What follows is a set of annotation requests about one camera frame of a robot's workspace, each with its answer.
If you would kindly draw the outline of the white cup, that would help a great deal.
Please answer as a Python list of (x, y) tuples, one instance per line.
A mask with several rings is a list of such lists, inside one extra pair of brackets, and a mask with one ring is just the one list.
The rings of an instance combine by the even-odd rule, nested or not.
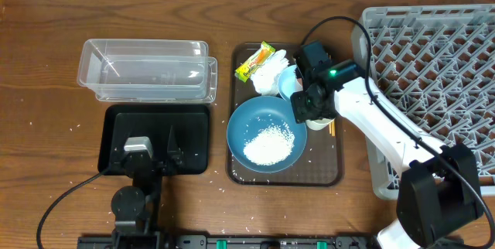
[(327, 125), (330, 125), (332, 122), (333, 119), (328, 118), (306, 120), (306, 126), (313, 131), (319, 131), (324, 129)]

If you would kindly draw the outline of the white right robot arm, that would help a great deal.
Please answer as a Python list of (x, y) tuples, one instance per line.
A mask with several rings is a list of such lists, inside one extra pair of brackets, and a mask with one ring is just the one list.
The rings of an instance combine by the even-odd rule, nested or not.
[(484, 202), (472, 151), (445, 145), (409, 121), (348, 60), (296, 62), (303, 89), (291, 96), (297, 122), (341, 116), (358, 127), (400, 177), (397, 219), (376, 236), (382, 248), (427, 248), (481, 216)]

